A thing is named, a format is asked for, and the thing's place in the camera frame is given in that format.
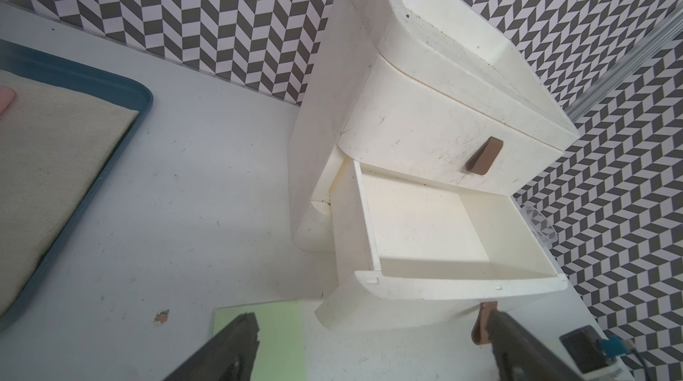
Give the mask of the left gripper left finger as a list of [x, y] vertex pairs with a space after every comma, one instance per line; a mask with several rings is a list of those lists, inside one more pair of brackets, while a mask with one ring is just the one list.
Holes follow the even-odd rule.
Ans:
[[169, 374], [165, 381], [249, 381], [260, 345], [258, 333], [259, 325], [254, 313], [238, 315]]

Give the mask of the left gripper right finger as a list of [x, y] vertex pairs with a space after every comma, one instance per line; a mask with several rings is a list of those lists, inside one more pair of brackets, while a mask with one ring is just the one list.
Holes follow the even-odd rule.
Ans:
[[502, 381], [583, 380], [508, 313], [493, 310], [487, 333]]

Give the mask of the green sticky note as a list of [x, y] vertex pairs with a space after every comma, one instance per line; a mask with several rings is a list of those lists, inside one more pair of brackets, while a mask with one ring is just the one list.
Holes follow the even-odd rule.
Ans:
[[250, 379], [303, 381], [307, 379], [304, 335], [299, 301], [232, 306], [213, 312], [213, 334], [238, 315], [253, 313], [259, 327], [259, 347]]

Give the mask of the white drawer cabinet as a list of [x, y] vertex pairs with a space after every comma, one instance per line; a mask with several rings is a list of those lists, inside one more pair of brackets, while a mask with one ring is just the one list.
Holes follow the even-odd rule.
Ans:
[[[519, 50], [463, 1], [334, 0], [288, 146], [290, 224], [300, 249], [334, 250], [329, 190], [352, 159], [338, 140], [379, 60], [562, 154], [579, 137]], [[466, 170], [486, 174], [502, 148], [490, 137]]]

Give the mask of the white top drawer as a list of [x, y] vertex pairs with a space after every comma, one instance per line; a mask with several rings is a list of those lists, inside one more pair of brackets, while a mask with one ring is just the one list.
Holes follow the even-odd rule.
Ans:
[[[490, 137], [503, 148], [489, 171], [466, 162]], [[432, 183], [512, 195], [562, 152], [458, 103], [388, 63], [373, 66], [338, 140], [350, 158]]]

